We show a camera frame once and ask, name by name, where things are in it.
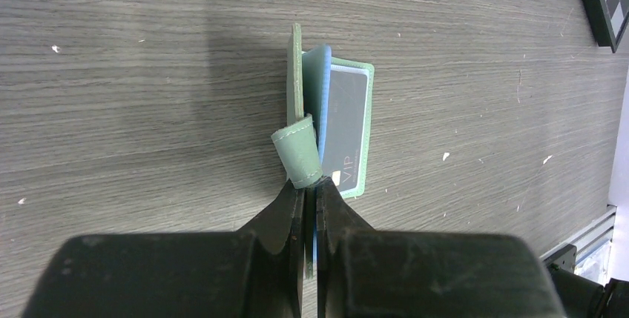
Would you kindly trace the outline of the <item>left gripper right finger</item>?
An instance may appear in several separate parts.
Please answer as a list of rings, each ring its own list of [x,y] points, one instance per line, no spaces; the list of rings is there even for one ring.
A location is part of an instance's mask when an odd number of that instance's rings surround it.
[[[319,317],[563,317],[547,269],[511,235],[379,231],[315,187]]]

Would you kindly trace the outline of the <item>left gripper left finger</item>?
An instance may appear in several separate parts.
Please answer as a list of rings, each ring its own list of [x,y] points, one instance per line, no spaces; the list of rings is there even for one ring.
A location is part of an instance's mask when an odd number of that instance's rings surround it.
[[[304,192],[287,182],[236,231],[76,236],[24,317],[299,317]]]

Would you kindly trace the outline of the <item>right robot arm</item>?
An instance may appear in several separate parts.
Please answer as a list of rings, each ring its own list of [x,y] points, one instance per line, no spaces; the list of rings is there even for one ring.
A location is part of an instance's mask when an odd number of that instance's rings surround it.
[[[575,245],[567,244],[543,259],[565,316],[628,318],[628,282],[612,278],[601,285],[575,274],[576,252]]]

